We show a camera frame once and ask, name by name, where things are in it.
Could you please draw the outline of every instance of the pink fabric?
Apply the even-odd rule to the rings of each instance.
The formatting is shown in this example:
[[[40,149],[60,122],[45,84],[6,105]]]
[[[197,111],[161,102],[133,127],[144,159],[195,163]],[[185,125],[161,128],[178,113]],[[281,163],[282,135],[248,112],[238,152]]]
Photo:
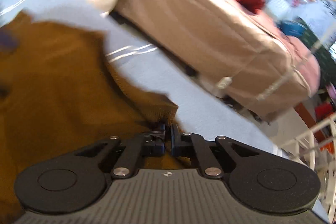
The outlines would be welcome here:
[[[327,92],[331,98],[331,100],[335,103],[336,102],[336,89],[332,83],[330,85],[325,87],[327,89]]]
[[[293,56],[296,62],[300,62],[305,55],[309,53],[309,49],[297,37],[288,36],[290,44],[293,46]],[[308,62],[299,68],[299,72],[310,86],[311,94],[315,94],[320,86],[320,66],[315,56],[310,55]]]
[[[241,9],[253,21],[281,41],[281,43],[293,56],[295,64],[301,62],[304,56],[308,54],[309,49],[301,42],[300,39],[297,37],[286,36],[278,27],[276,27],[273,19],[271,19],[264,11],[261,10],[258,14],[253,14],[244,7],[241,7]],[[311,94],[315,94],[319,90],[320,86],[320,65],[315,56],[311,55],[308,58],[307,63],[300,66],[298,71],[309,85]]]

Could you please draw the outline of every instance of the logo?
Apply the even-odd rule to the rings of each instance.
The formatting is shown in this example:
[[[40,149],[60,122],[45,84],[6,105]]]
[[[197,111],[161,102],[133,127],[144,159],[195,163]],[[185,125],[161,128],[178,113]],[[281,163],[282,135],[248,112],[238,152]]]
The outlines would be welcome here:
[[[167,171],[167,172],[163,173],[163,175],[166,176],[166,177],[170,177],[171,175],[173,175],[173,173],[170,172],[170,171]]]

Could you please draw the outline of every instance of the ribbed gray surface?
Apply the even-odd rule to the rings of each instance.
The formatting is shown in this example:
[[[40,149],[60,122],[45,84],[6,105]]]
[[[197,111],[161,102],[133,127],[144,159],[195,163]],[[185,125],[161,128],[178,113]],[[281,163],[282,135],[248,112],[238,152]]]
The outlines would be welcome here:
[[[269,216],[252,211],[217,180],[195,169],[140,170],[115,181],[96,204],[80,212],[46,216],[28,212],[16,224],[314,224],[324,223],[311,211],[295,216]]]

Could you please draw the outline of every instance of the mustard yellow fabric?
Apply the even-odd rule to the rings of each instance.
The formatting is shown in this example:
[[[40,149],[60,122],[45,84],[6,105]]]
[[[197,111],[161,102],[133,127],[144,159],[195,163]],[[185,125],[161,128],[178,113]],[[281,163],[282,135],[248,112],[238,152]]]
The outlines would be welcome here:
[[[0,223],[10,223],[22,213],[13,183],[23,169],[110,135],[171,124],[177,105],[118,75],[104,58],[103,33],[33,23],[23,12],[4,28],[19,41],[0,54]],[[147,165],[180,167],[170,157]]]

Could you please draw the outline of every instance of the blue object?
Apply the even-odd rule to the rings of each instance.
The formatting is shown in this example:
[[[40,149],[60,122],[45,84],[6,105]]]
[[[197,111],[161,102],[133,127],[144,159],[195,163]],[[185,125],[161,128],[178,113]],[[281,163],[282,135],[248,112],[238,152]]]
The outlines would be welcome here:
[[[306,30],[305,26],[295,21],[284,20],[280,23],[280,29],[285,35],[291,35],[292,37],[301,37]]]

